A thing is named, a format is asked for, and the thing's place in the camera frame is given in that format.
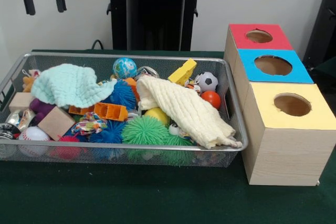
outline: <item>yellow ball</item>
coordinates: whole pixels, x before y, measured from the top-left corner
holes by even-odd
[[[158,119],[164,125],[169,124],[169,117],[159,107],[147,110],[145,115]]]

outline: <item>red lid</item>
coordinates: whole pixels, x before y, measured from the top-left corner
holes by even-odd
[[[293,50],[279,25],[230,24],[237,49]]]

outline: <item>white wall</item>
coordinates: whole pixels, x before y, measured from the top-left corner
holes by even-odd
[[[39,49],[87,49],[95,39],[112,47],[110,0],[34,0],[36,15],[23,0],[0,0],[0,73],[22,53]],[[192,50],[223,50],[229,23],[278,23],[303,56],[321,0],[198,0]]]

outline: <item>purple toy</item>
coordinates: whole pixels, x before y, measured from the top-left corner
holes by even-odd
[[[33,99],[30,103],[29,108],[36,113],[35,123],[38,124],[46,117],[46,115],[55,107],[48,103],[41,102],[37,98]]]

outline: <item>black stand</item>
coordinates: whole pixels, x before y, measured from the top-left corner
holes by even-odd
[[[336,0],[322,0],[303,63],[308,68],[336,56]]]
[[[113,48],[190,51],[197,0],[111,0]]]

